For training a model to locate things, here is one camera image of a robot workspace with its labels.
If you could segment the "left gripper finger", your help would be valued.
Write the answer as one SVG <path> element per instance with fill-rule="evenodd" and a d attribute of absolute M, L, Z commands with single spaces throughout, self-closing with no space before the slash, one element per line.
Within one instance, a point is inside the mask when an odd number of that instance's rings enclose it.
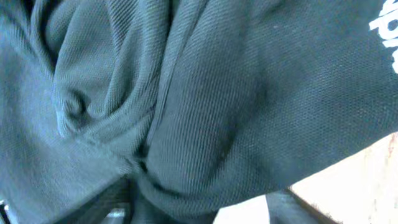
<path fill-rule="evenodd" d="M 337 224 L 289 189 L 266 195 L 270 224 Z"/>

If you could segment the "black polo shirt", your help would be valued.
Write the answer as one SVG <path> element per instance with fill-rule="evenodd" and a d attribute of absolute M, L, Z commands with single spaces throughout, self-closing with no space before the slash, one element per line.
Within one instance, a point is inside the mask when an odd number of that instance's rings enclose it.
<path fill-rule="evenodd" d="M 211 223 L 396 131 L 396 1 L 1 1 L 2 223 Z"/>

